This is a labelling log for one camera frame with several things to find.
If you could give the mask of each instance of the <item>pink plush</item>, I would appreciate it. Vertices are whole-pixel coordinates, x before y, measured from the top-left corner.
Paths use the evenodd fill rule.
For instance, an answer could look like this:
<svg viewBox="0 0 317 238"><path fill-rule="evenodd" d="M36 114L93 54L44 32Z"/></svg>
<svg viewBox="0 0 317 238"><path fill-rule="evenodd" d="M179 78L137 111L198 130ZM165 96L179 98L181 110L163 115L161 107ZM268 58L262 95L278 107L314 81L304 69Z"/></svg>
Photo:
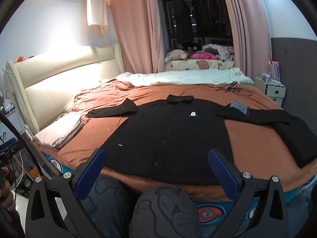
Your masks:
<svg viewBox="0 0 317 238"><path fill-rule="evenodd" d="M200 53L200 54L193 54L191 56L192 59L206 59L206 60L217 60L217 57L212 53Z"/></svg>

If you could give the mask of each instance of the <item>patterned cloth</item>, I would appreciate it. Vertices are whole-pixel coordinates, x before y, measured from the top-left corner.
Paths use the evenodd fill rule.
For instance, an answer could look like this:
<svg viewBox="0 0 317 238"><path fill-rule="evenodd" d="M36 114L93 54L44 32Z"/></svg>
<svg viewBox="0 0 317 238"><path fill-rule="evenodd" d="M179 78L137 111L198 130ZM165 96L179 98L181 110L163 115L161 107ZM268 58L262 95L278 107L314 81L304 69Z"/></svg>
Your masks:
<svg viewBox="0 0 317 238"><path fill-rule="evenodd" d="M234 107L234 108L238 109L240 112L242 112L246 115L249 115L249 107L245 104L242 104L238 100L231 102L229 107Z"/></svg>
<svg viewBox="0 0 317 238"><path fill-rule="evenodd" d="M198 209L188 194L173 185L144 192L134 207L124 187L100 175L88 197L80 202L99 230L108 238L199 238ZM70 218L67 229L79 236Z"/></svg>
<svg viewBox="0 0 317 238"><path fill-rule="evenodd" d="M216 45L216 44L209 44L209 45L205 45L202 47L203 50L206 50L207 48L213 48L213 49L217 49L218 53L219 53L219 59L221 61L226 61L230 55L234 54L234 48L233 46L227 47L227 46L221 46L221 45Z"/></svg>

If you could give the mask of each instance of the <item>human hand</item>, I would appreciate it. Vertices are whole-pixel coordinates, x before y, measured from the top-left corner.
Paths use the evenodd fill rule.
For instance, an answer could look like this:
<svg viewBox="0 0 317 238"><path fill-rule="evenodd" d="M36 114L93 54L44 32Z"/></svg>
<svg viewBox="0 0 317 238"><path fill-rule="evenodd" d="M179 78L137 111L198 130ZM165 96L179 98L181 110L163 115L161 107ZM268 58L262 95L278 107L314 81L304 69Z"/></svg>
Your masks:
<svg viewBox="0 0 317 238"><path fill-rule="evenodd" d="M9 169L6 167L3 167L2 170L4 172L4 176L9 173ZM8 211L15 211L13 193L10 191L10 183L8 181L5 181L4 186L0 189L0 201Z"/></svg>

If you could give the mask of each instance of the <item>teddy bear print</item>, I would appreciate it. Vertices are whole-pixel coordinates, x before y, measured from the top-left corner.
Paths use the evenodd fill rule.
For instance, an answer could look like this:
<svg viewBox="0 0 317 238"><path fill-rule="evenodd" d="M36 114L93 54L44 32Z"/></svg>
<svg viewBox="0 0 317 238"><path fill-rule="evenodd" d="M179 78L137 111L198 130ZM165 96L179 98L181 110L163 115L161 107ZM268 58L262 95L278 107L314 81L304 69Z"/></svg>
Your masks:
<svg viewBox="0 0 317 238"><path fill-rule="evenodd" d="M209 69L209 63L206 60L197 60L196 64L198 65L199 70Z"/></svg>

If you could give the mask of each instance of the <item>metal screw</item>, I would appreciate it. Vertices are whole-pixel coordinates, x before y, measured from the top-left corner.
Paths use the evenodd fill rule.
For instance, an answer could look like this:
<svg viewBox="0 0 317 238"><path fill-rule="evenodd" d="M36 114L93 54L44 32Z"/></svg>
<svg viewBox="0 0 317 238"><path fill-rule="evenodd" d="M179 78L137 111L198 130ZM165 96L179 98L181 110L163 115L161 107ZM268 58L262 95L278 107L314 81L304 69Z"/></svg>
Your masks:
<svg viewBox="0 0 317 238"><path fill-rule="evenodd" d="M244 172L242 175L244 178L247 178L247 179L249 179L251 177L251 174L248 172Z"/></svg>
<svg viewBox="0 0 317 238"><path fill-rule="evenodd" d="M273 177L272 177L272 180L273 180L274 182L278 182L278 181L279 181L279 179L278 179L276 176L273 176Z"/></svg>
<svg viewBox="0 0 317 238"><path fill-rule="evenodd" d="M42 180L42 176L38 176L35 178L35 182L40 182Z"/></svg>
<svg viewBox="0 0 317 238"><path fill-rule="evenodd" d="M68 179L69 177L71 177L72 176L72 173L70 173L70 172L67 172L67 173L64 173L64 178L65 179Z"/></svg>

